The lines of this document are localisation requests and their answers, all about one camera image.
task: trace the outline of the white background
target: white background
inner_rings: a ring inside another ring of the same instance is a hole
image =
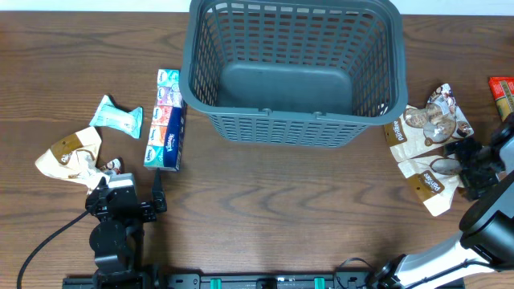
[[[514,0],[391,2],[402,14],[514,15]],[[189,5],[190,0],[0,0],[0,10],[187,12]]]

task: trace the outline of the wooden table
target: wooden table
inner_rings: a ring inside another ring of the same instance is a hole
[[[187,14],[0,14],[0,287],[12,288],[30,252],[84,210],[85,187],[34,165],[52,143],[88,126],[101,96],[145,108],[142,138],[99,128],[99,162],[123,157],[141,199],[153,172],[143,155],[160,67],[180,68]],[[441,83],[489,141],[500,118],[488,76],[514,75],[514,18],[406,16],[410,104]],[[380,266],[457,232],[469,203],[432,218],[407,187],[382,128],[342,149],[237,144],[188,110],[182,171],[163,175],[168,212],[148,224],[145,261],[214,272],[331,271],[349,257]],[[87,217],[47,245],[25,288],[60,288],[96,269]],[[514,286],[509,273],[470,288]]]

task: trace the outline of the black cable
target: black cable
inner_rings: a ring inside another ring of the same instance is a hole
[[[430,281],[434,281],[434,280],[436,280],[436,279],[438,279],[438,278],[441,278],[441,277],[443,277],[443,276],[445,276],[445,275],[448,275],[448,274],[450,274],[450,273],[453,273],[453,272],[455,272],[455,271],[457,271],[457,270],[459,270],[459,269],[467,268],[467,267],[468,267],[468,266],[470,266],[470,265],[483,266],[483,267],[491,268],[491,269],[493,269],[493,270],[498,270],[498,271],[514,270],[514,267],[502,267],[502,266],[494,267],[494,266],[491,266],[491,265],[490,265],[490,264],[488,264],[488,263],[483,263],[483,262],[478,262],[478,261],[467,261],[467,260],[466,260],[466,261],[464,261],[464,262],[460,263],[459,265],[457,265],[457,266],[455,266],[455,267],[452,267],[452,268],[450,268],[450,269],[448,269],[448,270],[445,270],[445,271],[443,271],[443,272],[441,272],[441,273],[438,273],[438,274],[433,275],[433,276],[431,276],[431,277],[425,277],[425,278],[423,278],[423,279],[421,279],[421,280],[417,281],[416,283],[414,283],[414,284],[412,284],[412,285],[408,286],[406,289],[412,289],[412,288],[415,288],[415,287],[417,287],[417,286],[419,286],[419,285],[422,285],[422,284],[424,284],[424,283],[428,283],[428,282],[430,282]]]
[[[358,257],[347,258],[343,263],[341,263],[339,265],[338,268],[342,268],[344,265],[346,265],[346,263],[350,263],[350,262],[353,262],[353,261],[363,262],[364,264],[368,265],[368,267],[371,268],[371,270],[373,270],[373,272],[375,272],[375,268],[373,266],[369,265],[369,263],[366,262],[363,258],[358,258]],[[341,286],[342,289],[348,289],[347,287],[343,286],[343,284],[341,283],[341,278],[339,278],[339,276],[336,276],[336,281],[339,283],[339,286]],[[364,287],[366,287],[365,283],[363,285],[356,286],[356,289],[360,289],[360,288],[364,288]]]
[[[44,241],[37,246],[32,253],[27,257],[27,260],[25,260],[25,263],[22,265],[22,268],[19,270],[18,273],[18,280],[16,281],[16,288],[22,289],[22,279],[23,279],[23,273],[25,273],[25,270],[29,266],[29,263],[32,261],[34,256],[38,254],[38,252],[41,251],[41,249],[47,245],[53,238],[57,237],[59,234],[63,233],[67,228],[75,225],[78,221],[80,221],[82,218],[86,217],[88,214],[90,214],[93,210],[96,209],[96,205],[98,204],[98,201],[95,201],[95,203],[89,207],[85,212],[83,212],[79,217],[75,218],[73,221],[69,222],[68,224],[64,225],[62,228],[58,229],[55,233],[51,234],[46,238]]]

